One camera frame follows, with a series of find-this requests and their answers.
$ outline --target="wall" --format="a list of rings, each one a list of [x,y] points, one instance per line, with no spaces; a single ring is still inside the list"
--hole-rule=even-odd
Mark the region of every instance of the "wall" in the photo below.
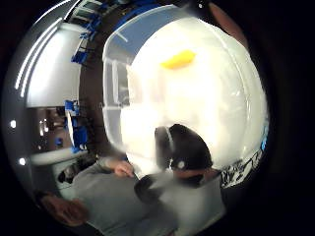
[[[81,44],[82,27],[62,24],[41,51],[31,74],[27,107],[62,106],[79,98],[81,65],[71,57]]]

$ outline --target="gray shirt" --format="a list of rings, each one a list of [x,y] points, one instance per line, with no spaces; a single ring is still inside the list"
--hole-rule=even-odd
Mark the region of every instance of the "gray shirt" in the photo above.
[[[165,236],[176,221],[163,206],[143,204],[134,192],[136,177],[118,177],[98,163],[74,179],[76,198],[89,210],[88,223],[105,236]]]

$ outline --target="person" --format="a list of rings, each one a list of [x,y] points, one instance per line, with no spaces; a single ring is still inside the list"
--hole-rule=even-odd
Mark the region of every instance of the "person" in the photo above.
[[[188,127],[181,124],[157,127],[155,140],[157,166],[161,172],[146,175],[136,184],[135,192],[142,202],[158,202],[174,184],[199,188],[221,173],[212,167],[206,143]]]
[[[37,205],[68,226],[88,223],[104,235],[171,236],[174,214],[161,203],[143,204],[134,192],[138,179],[125,160],[99,157],[73,181],[71,201],[34,191]]]

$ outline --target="blue chair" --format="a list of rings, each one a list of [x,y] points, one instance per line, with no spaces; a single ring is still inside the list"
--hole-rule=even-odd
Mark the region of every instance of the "blue chair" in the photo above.
[[[79,152],[79,151],[82,151],[83,149],[81,149],[80,147],[74,147],[74,146],[71,146],[71,152],[73,154]]]
[[[80,114],[80,106],[77,100],[65,100],[65,111],[74,112],[75,115]]]
[[[62,139],[61,138],[55,138],[55,144],[60,148],[62,147]]]
[[[127,15],[125,15],[122,19],[120,19],[120,21],[117,23],[117,25],[115,26],[115,30],[117,30],[118,28],[120,28],[122,25],[124,25],[126,22],[128,22],[129,20],[133,19],[134,17],[148,12],[151,9],[154,9],[156,7],[160,7],[160,4],[148,4],[148,5],[144,5],[141,7],[136,8],[135,10],[132,10],[130,13],[128,13]]]
[[[72,56],[71,62],[78,63],[78,64],[81,64],[83,66],[87,66],[85,64],[87,58],[88,58],[88,52],[86,52],[86,51],[77,51],[76,54]]]
[[[88,142],[88,130],[85,126],[80,126],[73,131],[74,147],[86,146]]]
[[[72,118],[71,120],[72,120],[72,126],[73,126],[73,128],[79,127],[79,126],[78,126],[78,120],[77,120],[77,119]],[[65,128],[65,130],[68,130],[68,121],[67,121],[67,120],[65,121],[65,126],[64,126],[64,128]]]
[[[79,38],[83,38],[83,39],[86,39],[88,41],[92,41],[95,38],[95,35],[96,35],[96,29],[93,29],[93,30],[89,30],[87,32],[80,33]]]

